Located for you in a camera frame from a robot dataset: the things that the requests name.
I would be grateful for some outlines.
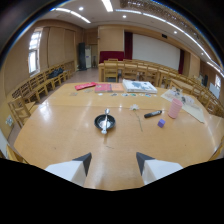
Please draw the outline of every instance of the pink cup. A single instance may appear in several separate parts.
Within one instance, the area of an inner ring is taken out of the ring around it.
[[[168,115],[172,118],[176,118],[182,106],[183,106],[183,103],[180,100],[173,99]]]

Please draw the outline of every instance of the book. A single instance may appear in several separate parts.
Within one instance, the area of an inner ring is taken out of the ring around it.
[[[107,92],[112,92],[111,84],[108,83],[96,84],[95,93],[107,93]]]
[[[77,85],[77,86],[75,86],[75,89],[76,90],[80,90],[80,89],[84,89],[84,88],[88,88],[88,87],[93,87],[95,85],[97,85],[97,83],[90,82],[90,83],[85,83],[85,84]]]
[[[123,93],[124,88],[122,83],[111,83],[112,92],[114,93]]]
[[[157,89],[148,81],[131,81],[123,79],[123,86],[127,92],[157,93]]]

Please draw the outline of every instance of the window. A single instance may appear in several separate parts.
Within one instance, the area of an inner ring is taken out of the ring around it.
[[[30,76],[40,71],[39,45],[40,45],[41,32],[42,32],[42,29],[40,28],[36,29],[30,40],[29,57],[28,57]]]
[[[216,75],[216,78],[215,78],[215,87],[220,91],[220,89],[221,89],[221,79],[217,75]]]

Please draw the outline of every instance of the black bowl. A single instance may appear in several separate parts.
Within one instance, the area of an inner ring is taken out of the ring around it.
[[[95,118],[94,124],[97,128],[103,130],[104,121],[106,119],[106,115],[102,114]],[[115,119],[111,115],[107,115],[107,129],[114,127]]]

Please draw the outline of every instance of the spoon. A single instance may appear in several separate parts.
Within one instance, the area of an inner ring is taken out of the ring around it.
[[[106,134],[107,133],[107,115],[110,113],[110,110],[107,108],[105,110],[105,114],[106,114],[106,118],[105,118],[105,125],[103,126],[103,130],[101,131],[102,134]]]

